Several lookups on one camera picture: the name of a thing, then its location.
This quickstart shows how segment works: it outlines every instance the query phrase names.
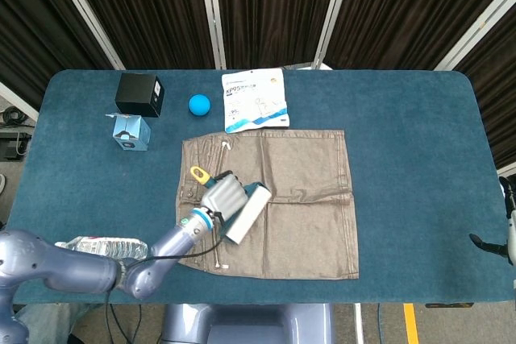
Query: blue ball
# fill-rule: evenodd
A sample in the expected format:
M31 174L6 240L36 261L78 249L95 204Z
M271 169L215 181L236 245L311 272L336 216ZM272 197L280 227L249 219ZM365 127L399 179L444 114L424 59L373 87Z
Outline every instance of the blue ball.
M210 111L210 99L204 94L195 94L188 102L188 109L196 116L204 116Z

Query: small blue box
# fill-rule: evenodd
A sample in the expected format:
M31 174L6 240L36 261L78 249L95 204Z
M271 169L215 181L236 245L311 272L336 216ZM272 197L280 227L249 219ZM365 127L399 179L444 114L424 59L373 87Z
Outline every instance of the small blue box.
M146 151L151 138L151 128L142 116L130 114L109 114L116 117L113 139L124 151Z

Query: cardboard box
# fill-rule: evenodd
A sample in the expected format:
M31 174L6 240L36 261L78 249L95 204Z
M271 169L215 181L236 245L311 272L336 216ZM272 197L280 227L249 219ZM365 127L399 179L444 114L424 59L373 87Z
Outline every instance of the cardboard box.
M116 117L113 139L124 151L146 151L151 138L151 128L142 116L129 114L108 114Z
M122 73L114 102L125 114L159 117L164 88L154 74Z

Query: black box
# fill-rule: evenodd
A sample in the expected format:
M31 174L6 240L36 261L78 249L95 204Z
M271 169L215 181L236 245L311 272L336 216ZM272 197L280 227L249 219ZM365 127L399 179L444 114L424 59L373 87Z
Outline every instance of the black box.
M121 113L160 117L164 88L153 74L122 73L114 102Z

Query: yellow floor stripe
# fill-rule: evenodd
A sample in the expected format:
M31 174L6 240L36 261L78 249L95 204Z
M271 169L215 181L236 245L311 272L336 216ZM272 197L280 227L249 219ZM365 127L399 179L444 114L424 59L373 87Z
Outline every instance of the yellow floor stripe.
M406 338L409 344L419 344L414 304L403 304L405 311Z

